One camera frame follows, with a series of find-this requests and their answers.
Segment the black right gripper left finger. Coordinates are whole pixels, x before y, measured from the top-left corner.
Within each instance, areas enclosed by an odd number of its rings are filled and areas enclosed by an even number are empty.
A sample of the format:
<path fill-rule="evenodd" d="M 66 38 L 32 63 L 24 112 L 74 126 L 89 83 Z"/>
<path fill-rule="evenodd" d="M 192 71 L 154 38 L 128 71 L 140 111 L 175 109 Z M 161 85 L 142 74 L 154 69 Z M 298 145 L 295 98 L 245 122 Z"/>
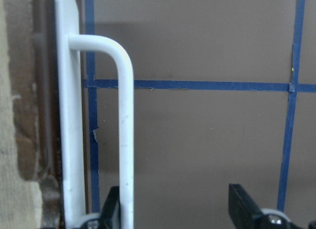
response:
<path fill-rule="evenodd" d="M 120 228 L 119 186 L 111 187 L 100 214 L 101 229 Z"/>

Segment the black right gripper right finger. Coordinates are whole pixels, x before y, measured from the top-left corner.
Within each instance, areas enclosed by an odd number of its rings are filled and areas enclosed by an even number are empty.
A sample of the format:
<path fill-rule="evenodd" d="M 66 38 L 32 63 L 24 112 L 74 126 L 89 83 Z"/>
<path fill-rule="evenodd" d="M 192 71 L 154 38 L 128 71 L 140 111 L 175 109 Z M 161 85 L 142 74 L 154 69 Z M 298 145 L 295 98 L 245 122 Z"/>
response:
<path fill-rule="evenodd" d="M 229 184 L 229 216 L 236 229 L 258 229 L 263 212 L 240 184 Z"/>

